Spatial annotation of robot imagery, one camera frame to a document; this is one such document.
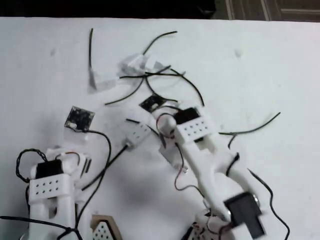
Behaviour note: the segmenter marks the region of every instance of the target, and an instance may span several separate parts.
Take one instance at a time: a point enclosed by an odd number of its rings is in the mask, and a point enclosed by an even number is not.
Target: black wire
[[[100,132],[100,131],[95,131],[95,130],[87,130],[87,131],[83,131],[84,133],[92,133],[92,134],[98,134],[98,135],[101,135],[103,136],[107,142],[108,142],[108,147],[109,147],[109,154],[108,154],[108,157],[107,157],[107,160],[106,160],[106,164],[105,164],[105,167],[103,169],[103,174],[101,175],[101,178],[99,180],[99,183],[98,185],[96,186],[95,190],[93,191],[93,193],[91,194],[91,196],[89,197],[89,199],[85,202],[84,206],[82,207],[76,221],[75,221],[75,228],[77,229],[78,228],[78,225],[79,225],[79,222],[80,222],[80,219],[81,219],[81,216],[82,214],[84,213],[84,210],[85,208],[87,207],[87,205],[89,204],[89,202],[91,201],[91,199],[94,197],[94,195],[96,194],[96,192],[98,191],[100,185],[101,185],[101,182],[102,180],[104,179],[104,176],[105,176],[105,173],[106,173],[106,170],[107,170],[107,167],[108,167],[108,164],[109,164],[109,161],[110,161],[110,158],[111,158],[111,151],[112,151],[112,146],[111,146],[111,141],[110,139],[108,138],[107,135],[105,135],[103,132]]]
[[[117,160],[117,158],[128,148],[128,145],[125,145],[115,156],[114,158],[110,161],[110,163],[108,164],[107,168],[105,170],[107,170],[111,164],[114,163],[115,160]],[[86,186],[84,186],[81,190],[84,191],[87,188],[90,188],[104,173],[104,169],[90,182],[88,183]]]
[[[158,74],[159,74],[159,73],[162,73],[163,71],[169,69],[170,67],[171,67],[170,65],[169,65],[169,66],[166,66],[164,69],[161,69],[161,70],[157,71],[156,73],[158,73]],[[139,86],[138,86],[132,93],[130,93],[129,95],[127,95],[127,96],[125,96],[125,97],[123,97],[123,98],[121,98],[121,99],[119,99],[119,100],[116,100],[116,101],[107,102],[107,103],[104,104],[105,106],[106,106],[106,105],[110,105],[110,104],[115,104],[115,103],[121,102],[122,100],[125,100],[125,99],[129,98],[130,96],[132,96],[133,94],[135,94],[135,93],[139,90],[139,88],[141,87],[142,83],[143,83],[144,80],[145,80],[145,78],[144,78],[145,75],[142,75],[142,76],[132,76],[132,77],[133,77],[133,78],[136,78],[136,77],[142,78]]]
[[[24,178],[21,174],[20,174],[20,170],[19,170],[19,166],[20,166],[20,161],[21,161],[21,157],[23,154],[27,153],[27,152],[35,152],[37,153],[45,162],[48,162],[48,159],[46,157],[46,155],[40,151],[39,149],[35,149],[35,148],[30,148],[30,149],[25,149],[22,152],[20,152],[19,156],[16,159],[16,166],[15,166],[15,174],[18,178],[20,178],[22,181],[24,181],[25,183],[29,183],[30,179],[29,178]]]
[[[179,151],[179,153],[180,153],[181,160],[182,160],[181,168],[180,168],[178,174],[176,175],[176,177],[175,177],[175,179],[174,179],[174,187],[175,187],[175,189],[178,190],[178,191],[183,191],[183,190],[186,190],[186,189],[188,189],[188,188],[195,188],[195,189],[201,194],[201,196],[204,198],[205,196],[202,194],[202,192],[200,191],[200,189],[199,189],[197,186],[195,186],[195,185],[187,185],[187,186],[185,186],[185,187],[183,187],[183,188],[178,188],[178,187],[177,187],[177,180],[178,180],[178,177],[180,176],[180,174],[181,174],[181,172],[182,172],[182,170],[183,170],[183,168],[184,168],[184,166],[185,166],[185,159],[184,159],[184,156],[182,155],[182,152],[181,152],[181,149],[180,149],[179,145],[178,145],[177,143],[175,143],[175,146],[178,148],[178,151]]]
[[[284,238],[284,240],[287,240],[289,235],[290,235],[290,227],[288,226],[288,224],[283,221],[281,219],[281,217],[278,216],[278,214],[276,213],[275,209],[274,209],[274,206],[273,206],[273,199],[274,199],[274,192],[272,191],[272,189],[268,186],[268,184],[266,184],[265,181],[263,181],[257,174],[255,174],[253,171],[251,171],[250,169],[248,169],[249,172],[252,174],[252,176],[257,179],[267,190],[268,192],[270,193],[270,208],[271,208],[271,211],[273,213],[273,215],[286,227],[286,230],[287,230],[287,233],[286,233],[286,236]]]
[[[203,99],[199,89],[196,87],[196,85],[194,85],[188,78],[186,78],[183,74],[179,73],[178,71],[174,70],[173,68],[171,68],[171,71],[173,71],[176,74],[180,75],[187,83],[189,83],[194,88],[194,90],[198,93],[198,96],[199,96],[200,101],[201,101],[201,105],[204,107],[205,106],[204,99]]]
[[[94,29],[91,28],[90,36],[89,36],[89,69],[92,68],[92,57],[91,57],[91,49],[92,49],[92,36],[94,33]]]
[[[229,143],[228,143],[228,148],[230,149],[232,142],[235,140],[236,138],[236,134],[232,136],[232,138],[230,139]]]
[[[144,79],[145,79],[146,85],[148,86],[148,88],[151,90],[151,92],[152,92],[154,95],[156,95],[156,96],[158,96],[159,98],[162,98],[162,99],[164,99],[164,100],[166,100],[166,101],[172,101],[172,102],[176,102],[176,103],[178,102],[178,100],[166,98],[166,97],[163,97],[163,96],[159,95],[158,93],[156,93],[156,91],[151,87],[151,85],[150,85],[150,83],[149,83],[149,80],[148,80],[148,77],[145,76]]]
[[[237,152],[236,155],[235,155],[235,157],[234,157],[234,159],[232,160],[232,162],[230,163],[230,165],[228,166],[228,168],[227,168],[226,171],[225,171],[225,175],[226,175],[227,177],[229,177],[230,170],[231,170],[232,166],[233,166],[233,165],[236,163],[236,161],[238,161],[239,159],[240,159],[240,155],[239,155],[239,153]]]
[[[28,214],[29,214],[29,216],[30,216],[29,189],[30,189],[30,185],[28,185],[28,186],[25,188],[25,202],[26,202],[26,205],[27,205],[27,207],[28,207]]]
[[[230,163],[229,167],[227,168],[227,171],[225,173],[225,175],[228,177],[229,176],[229,173],[230,173],[230,170],[231,170],[231,167],[235,164],[236,161],[238,161],[240,159],[240,156],[239,154],[237,153],[237,155],[235,156],[234,160]],[[283,221],[279,216],[278,214],[276,213],[274,207],[273,207],[273,199],[274,199],[274,192],[272,191],[271,187],[268,186],[268,184],[266,184],[265,181],[263,181],[257,174],[255,174],[253,171],[251,171],[250,169],[248,169],[249,172],[252,174],[252,176],[257,179],[267,190],[268,192],[270,193],[270,208],[271,208],[271,211],[273,213],[273,215],[286,227],[287,229],[287,234],[284,238],[284,240],[287,240],[289,235],[290,235],[290,228],[288,226],[288,224]]]
[[[47,226],[60,228],[60,229],[65,230],[65,232],[61,235],[62,237],[64,237],[67,234],[70,234],[70,233],[74,232],[76,234],[76,236],[78,237],[78,240],[83,240],[83,238],[81,237],[78,229],[67,227],[67,226],[63,226],[63,225],[56,224],[56,223],[53,223],[53,222],[35,220],[35,219],[26,218],[26,217],[20,217],[20,216],[0,216],[0,219],[2,219],[2,220],[20,221],[20,222],[26,222],[26,223],[42,224],[42,225],[47,225]]]
[[[126,118],[125,119],[126,121],[128,122],[132,122],[132,123],[135,123],[135,124],[139,124],[140,121],[137,121],[137,120],[133,120],[133,119],[130,119],[130,118]],[[152,127],[150,127],[149,125],[146,125],[157,137],[159,137],[159,133],[157,133],[156,130],[154,130]]]
[[[138,87],[137,87],[133,92],[131,92],[129,95],[127,95],[127,96],[125,96],[125,97],[123,97],[123,98],[120,98],[120,99],[118,99],[118,100],[115,100],[115,101],[107,102],[107,103],[105,103],[104,105],[106,106],[106,105],[110,105],[110,104],[115,104],[115,103],[121,102],[122,100],[125,100],[125,99],[131,97],[133,94],[135,94],[135,93],[139,90],[139,88],[141,87],[141,85],[142,85],[142,83],[144,82],[144,80],[145,80],[145,79],[143,78],[143,79],[141,80],[141,82],[139,83]]]
[[[157,36],[155,39],[152,40],[152,42],[150,42],[150,44],[144,50],[142,55],[145,55],[148,52],[148,50],[151,48],[151,46],[155,43],[155,41],[157,41],[159,38],[162,38],[162,37],[164,37],[166,35],[170,35],[170,34],[176,34],[176,33],[177,33],[177,31],[170,31],[170,32],[166,32],[166,33],[163,33],[163,34]]]
[[[273,118],[271,118],[269,121],[267,121],[265,124],[258,126],[254,129],[251,130],[246,130],[246,131],[231,131],[231,132],[219,132],[221,135],[239,135],[239,134],[249,134],[253,133],[259,129],[262,129],[263,127],[267,126],[269,123],[271,123],[276,117],[280,115],[281,112],[278,112]]]

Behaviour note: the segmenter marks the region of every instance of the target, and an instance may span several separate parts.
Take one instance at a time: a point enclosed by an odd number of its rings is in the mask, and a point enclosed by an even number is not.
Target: white plastic piece
[[[138,146],[146,137],[150,134],[150,128],[143,124],[139,123],[133,129],[131,133],[129,133],[125,138],[125,144],[127,144],[130,148],[135,148]]]
[[[206,116],[204,109],[197,107],[197,112],[200,117],[177,125],[174,131],[175,139],[195,174],[199,189],[208,201],[212,213],[224,221],[230,222],[231,216],[224,205],[224,200],[219,195],[215,174],[226,174],[226,170],[236,154],[230,151],[219,133],[213,126],[210,126],[209,123],[212,121]],[[195,143],[195,140],[199,138],[203,138],[203,140],[199,144]],[[243,191],[256,195],[258,200],[264,199],[263,189],[250,174],[243,160],[238,161],[232,167],[229,177],[238,183]]]
[[[155,56],[153,56],[153,55],[149,56],[146,59],[146,62],[144,65],[145,71],[150,72],[150,73],[154,72],[156,62],[157,62],[157,58]]]
[[[115,73],[106,72],[99,74],[95,70],[91,69],[91,76],[94,80],[95,88],[98,91],[112,89],[116,86],[119,77]]]
[[[161,145],[159,152],[171,164],[171,166],[179,171],[182,167],[182,160],[178,148],[172,139],[165,139],[166,145]],[[187,173],[188,167],[184,165],[182,172]]]
[[[144,62],[145,56],[140,53],[136,53],[132,56],[129,56],[122,62],[122,70],[130,76],[144,74]]]
[[[175,138],[179,143],[191,143],[212,133],[209,122],[201,116],[191,121],[176,126]]]
[[[93,240],[114,240],[106,222],[101,221],[93,232]]]
[[[30,181],[29,192],[30,218],[73,227],[75,225],[75,199],[71,176],[59,174]],[[55,238],[64,232],[63,229],[30,223],[29,240]],[[66,240],[77,240],[73,232],[64,237]]]

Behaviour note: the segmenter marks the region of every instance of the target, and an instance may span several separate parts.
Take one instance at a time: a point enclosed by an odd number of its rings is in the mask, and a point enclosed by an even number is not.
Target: white table surface
[[[92,64],[99,71],[116,71],[120,60],[141,52],[155,36],[177,30],[150,53],[187,72],[219,131],[254,128],[282,112],[268,127],[239,136],[233,147],[246,148],[248,166],[273,189],[274,207],[291,228],[289,239],[320,238],[319,23],[0,18],[0,215],[27,216],[16,158],[26,148],[63,145],[72,106],[96,112],[91,128],[108,134],[113,155],[133,126],[126,117],[152,123],[138,106],[151,94],[145,85],[127,101],[103,105],[131,91],[137,80],[99,93],[90,88],[91,27]],[[164,96],[199,104],[181,79],[150,80]],[[93,156],[92,176],[105,163],[105,144],[92,136],[81,149]],[[203,208],[195,190],[174,189],[176,172],[159,146],[150,136],[125,152],[90,204],[92,211],[114,217],[124,240],[179,240]],[[27,153],[21,162],[27,175],[34,155]],[[194,181],[190,173],[179,185]],[[17,239],[26,229],[25,223],[0,221],[0,239]],[[272,239],[284,239],[279,222],[271,230]]]

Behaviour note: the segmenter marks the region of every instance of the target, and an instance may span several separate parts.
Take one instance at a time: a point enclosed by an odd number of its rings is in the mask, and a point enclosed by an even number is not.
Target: perforated plastic plate
[[[108,224],[101,221],[93,232],[93,240],[114,240]]]

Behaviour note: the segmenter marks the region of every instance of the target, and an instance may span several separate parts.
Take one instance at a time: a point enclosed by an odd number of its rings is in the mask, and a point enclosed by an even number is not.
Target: wire connector
[[[129,148],[135,148],[150,134],[150,132],[151,130],[147,125],[139,123],[133,131],[126,136],[124,142]]]

